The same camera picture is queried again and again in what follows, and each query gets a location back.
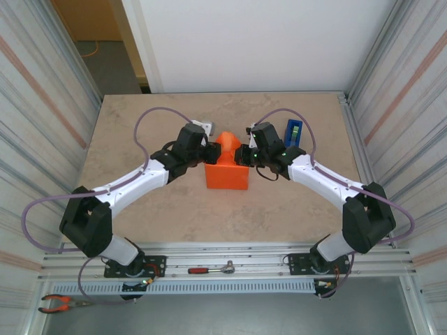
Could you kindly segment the red handled ratchet wrench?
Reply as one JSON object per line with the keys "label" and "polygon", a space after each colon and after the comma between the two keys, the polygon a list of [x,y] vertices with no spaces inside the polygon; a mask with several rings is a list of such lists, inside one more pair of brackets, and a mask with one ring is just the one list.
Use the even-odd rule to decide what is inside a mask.
{"label": "red handled ratchet wrench", "polygon": [[195,267],[188,268],[188,274],[211,274],[211,273],[222,273],[222,274],[233,274],[235,268],[232,260],[228,260],[227,263],[222,267]]}

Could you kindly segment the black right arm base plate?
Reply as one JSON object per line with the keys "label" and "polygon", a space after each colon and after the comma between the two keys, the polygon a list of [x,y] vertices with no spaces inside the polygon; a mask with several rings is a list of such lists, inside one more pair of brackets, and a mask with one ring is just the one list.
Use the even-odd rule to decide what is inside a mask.
{"label": "black right arm base plate", "polygon": [[286,256],[290,275],[335,275],[346,274],[350,260],[343,255],[332,262],[313,253],[291,253]]}

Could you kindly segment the blue tape dispenser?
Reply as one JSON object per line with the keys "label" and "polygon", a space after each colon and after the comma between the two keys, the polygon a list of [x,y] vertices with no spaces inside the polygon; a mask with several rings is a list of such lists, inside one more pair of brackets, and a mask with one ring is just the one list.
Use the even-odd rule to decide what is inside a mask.
{"label": "blue tape dispenser", "polygon": [[[302,134],[302,125],[303,122],[299,121],[299,120],[294,120],[294,119],[289,119],[286,125],[286,130],[284,133],[284,144],[286,147],[291,147],[291,146],[300,146],[300,139],[301,139],[301,134]],[[298,137],[295,138],[294,141],[292,141],[291,139],[291,132],[294,126],[299,126],[300,130],[299,130],[299,134]]]}

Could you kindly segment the aluminium rail frame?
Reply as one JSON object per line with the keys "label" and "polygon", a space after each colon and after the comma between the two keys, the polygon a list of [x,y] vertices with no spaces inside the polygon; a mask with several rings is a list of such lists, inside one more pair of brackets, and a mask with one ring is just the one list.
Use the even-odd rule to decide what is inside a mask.
{"label": "aluminium rail frame", "polygon": [[[285,264],[289,253],[306,253],[310,243],[297,242],[148,242],[140,243],[148,255],[167,257],[165,280],[192,280],[191,267],[222,267],[228,261],[235,265],[231,279],[279,278],[289,276]],[[81,252],[46,254],[39,281],[74,281],[81,276],[87,281],[103,278],[101,260],[86,261]],[[365,255],[356,255],[353,277],[414,276],[416,268],[410,252],[404,248],[378,245]]]}

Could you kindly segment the orange handled pliers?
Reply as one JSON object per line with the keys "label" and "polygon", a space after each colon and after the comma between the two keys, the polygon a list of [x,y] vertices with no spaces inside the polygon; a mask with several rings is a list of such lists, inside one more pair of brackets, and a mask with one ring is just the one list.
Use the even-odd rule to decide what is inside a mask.
{"label": "orange handled pliers", "polygon": [[55,308],[43,308],[39,307],[38,311],[43,314],[55,314],[55,313],[61,313],[65,311],[69,311],[72,308],[77,307],[86,307],[91,306],[92,303],[89,301],[82,301],[79,299],[74,299],[68,296],[64,295],[45,295],[41,298],[41,301],[56,301],[59,303],[58,306]]}

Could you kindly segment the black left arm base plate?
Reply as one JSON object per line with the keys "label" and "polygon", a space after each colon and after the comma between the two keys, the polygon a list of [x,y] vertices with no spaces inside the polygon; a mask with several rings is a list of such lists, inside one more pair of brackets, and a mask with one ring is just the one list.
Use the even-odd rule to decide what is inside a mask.
{"label": "black left arm base plate", "polygon": [[129,265],[114,260],[105,263],[105,278],[154,278],[164,277],[167,257],[164,255],[138,255]]}

